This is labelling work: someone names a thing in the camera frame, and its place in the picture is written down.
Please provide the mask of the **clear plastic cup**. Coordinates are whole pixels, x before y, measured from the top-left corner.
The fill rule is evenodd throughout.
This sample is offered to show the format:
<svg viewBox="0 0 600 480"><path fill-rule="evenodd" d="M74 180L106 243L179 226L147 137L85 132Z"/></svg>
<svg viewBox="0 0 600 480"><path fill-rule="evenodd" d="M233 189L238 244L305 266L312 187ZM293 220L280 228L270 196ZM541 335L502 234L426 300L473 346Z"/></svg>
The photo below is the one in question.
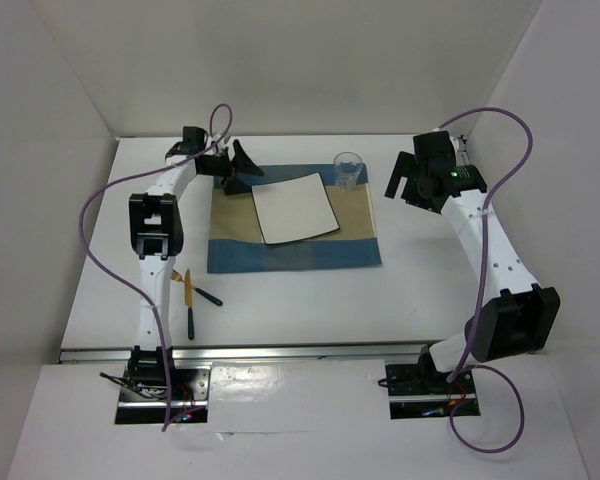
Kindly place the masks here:
<svg viewBox="0 0 600 480"><path fill-rule="evenodd" d="M333 160L335 185L343 190L350 191L356 185L364 163L362 158L354 152L341 152Z"/></svg>

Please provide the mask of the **white square plate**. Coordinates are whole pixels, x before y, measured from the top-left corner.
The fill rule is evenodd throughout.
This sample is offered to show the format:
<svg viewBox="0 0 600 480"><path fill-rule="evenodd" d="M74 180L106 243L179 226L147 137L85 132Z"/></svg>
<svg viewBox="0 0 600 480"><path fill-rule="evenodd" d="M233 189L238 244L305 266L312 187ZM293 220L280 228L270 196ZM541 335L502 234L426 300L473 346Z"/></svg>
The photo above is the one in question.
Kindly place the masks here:
<svg viewBox="0 0 600 480"><path fill-rule="evenodd" d="M339 229L319 173L256 185L252 195L267 245L311 239Z"/></svg>

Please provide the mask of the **blue beige striped placemat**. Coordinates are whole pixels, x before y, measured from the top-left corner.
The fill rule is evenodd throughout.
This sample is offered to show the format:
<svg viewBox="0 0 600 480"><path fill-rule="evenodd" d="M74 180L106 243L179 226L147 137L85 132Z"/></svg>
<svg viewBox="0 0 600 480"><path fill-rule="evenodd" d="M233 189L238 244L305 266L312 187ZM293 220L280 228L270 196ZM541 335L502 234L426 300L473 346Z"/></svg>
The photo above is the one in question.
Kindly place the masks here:
<svg viewBox="0 0 600 480"><path fill-rule="evenodd" d="M264 175L242 175L248 186L288 181L318 173L339 229L287 244L264 243L250 193L227 196L216 178L212 190L207 271L212 274L333 270L382 264L369 194L367 168L354 189L335 185L331 164L269 165Z"/></svg>

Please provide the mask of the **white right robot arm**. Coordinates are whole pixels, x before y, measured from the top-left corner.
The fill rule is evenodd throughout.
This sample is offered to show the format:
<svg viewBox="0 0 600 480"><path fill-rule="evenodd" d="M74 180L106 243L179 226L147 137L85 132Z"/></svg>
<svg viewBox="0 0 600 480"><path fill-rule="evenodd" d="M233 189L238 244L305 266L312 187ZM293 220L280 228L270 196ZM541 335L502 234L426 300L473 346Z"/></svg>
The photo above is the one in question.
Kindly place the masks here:
<svg viewBox="0 0 600 480"><path fill-rule="evenodd" d="M477 275L478 310L461 333L422 349L414 376L440 391L457 366L472 367L545 347L561 300L524 266L502 227L479 170L456 163L444 130L420 134L398 155L385 195L444 217Z"/></svg>

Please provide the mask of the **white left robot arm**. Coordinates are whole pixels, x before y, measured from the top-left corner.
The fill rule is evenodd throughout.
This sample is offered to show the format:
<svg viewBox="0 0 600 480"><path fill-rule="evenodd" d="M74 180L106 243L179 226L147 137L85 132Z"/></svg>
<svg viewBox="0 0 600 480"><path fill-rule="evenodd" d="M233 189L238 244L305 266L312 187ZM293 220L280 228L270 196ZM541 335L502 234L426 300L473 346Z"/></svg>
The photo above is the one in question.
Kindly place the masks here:
<svg viewBox="0 0 600 480"><path fill-rule="evenodd" d="M213 137L199 127L185 127L182 139L165 155L165 166L144 193L129 198L130 241L140 267L140 323L128 364L131 381L156 399L176 390L169 332L171 274L184 247L179 200L198 176L218 178L224 193L246 193L240 174L264 172L237 139Z"/></svg>

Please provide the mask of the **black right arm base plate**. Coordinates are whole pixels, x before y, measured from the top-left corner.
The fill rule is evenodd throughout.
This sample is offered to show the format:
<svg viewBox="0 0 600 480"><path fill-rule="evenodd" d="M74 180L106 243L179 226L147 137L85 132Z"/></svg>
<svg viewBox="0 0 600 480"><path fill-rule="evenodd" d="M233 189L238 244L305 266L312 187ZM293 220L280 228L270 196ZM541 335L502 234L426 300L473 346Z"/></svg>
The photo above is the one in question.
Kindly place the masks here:
<svg viewBox="0 0 600 480"><path fill-rule="evenodd" d="M377 384L388 394L392 420L445 418L454 408L457 416L481 415L471 373L448 383L445 374L425 378L415 364L389 364Z"/></svg>

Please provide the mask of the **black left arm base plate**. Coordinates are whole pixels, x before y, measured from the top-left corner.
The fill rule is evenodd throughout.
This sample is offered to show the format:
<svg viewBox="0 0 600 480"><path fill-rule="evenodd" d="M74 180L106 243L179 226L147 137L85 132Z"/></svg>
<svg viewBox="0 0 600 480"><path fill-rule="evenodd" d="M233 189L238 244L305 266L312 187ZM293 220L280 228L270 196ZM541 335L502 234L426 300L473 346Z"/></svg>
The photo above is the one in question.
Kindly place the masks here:
<svg viewBox="0 0 600 480"><path fill-rule="evenodd" d="M206 423L211 380L210 366L177 371L170 401L170 419L175 424ZM162 424L167 405L164 385L133 384L128 376L118 377L116 425Z"/></svg>

